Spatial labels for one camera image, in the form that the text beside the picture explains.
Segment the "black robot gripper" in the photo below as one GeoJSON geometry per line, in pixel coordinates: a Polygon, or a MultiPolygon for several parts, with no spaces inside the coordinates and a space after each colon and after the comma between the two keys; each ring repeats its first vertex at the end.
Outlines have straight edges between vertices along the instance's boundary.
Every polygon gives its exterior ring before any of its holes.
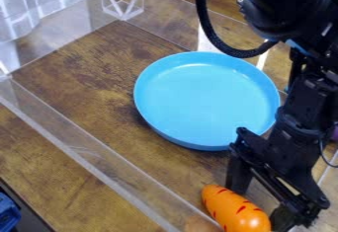
{"type": "Polygon", "coordinates": [[[269,138],[246,127],[239,127],[237,134],[230,144],[226,188],[245,194],[257,178],[281,203],[270,216],[273,231],[288,232],[296,226],[309,228],[320,212],[330,207],[312,174],[321,155],[322,132],[302,128],[280,107],[269,138]]]}

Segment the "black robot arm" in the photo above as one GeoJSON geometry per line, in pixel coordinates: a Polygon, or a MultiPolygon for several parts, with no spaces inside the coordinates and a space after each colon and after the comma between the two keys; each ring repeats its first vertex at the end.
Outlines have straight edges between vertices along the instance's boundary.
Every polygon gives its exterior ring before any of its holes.
{"type": "Polygon", "coordinates": [[[281,202],[273,230],[286,232],[330,206],[312,170],[338,124],[338,0],[242,0],[241,11],[265,46],[290,45],[292,69],[270,136],[238,129],[226,186],[243,193],[261,181],[281,202]]]}

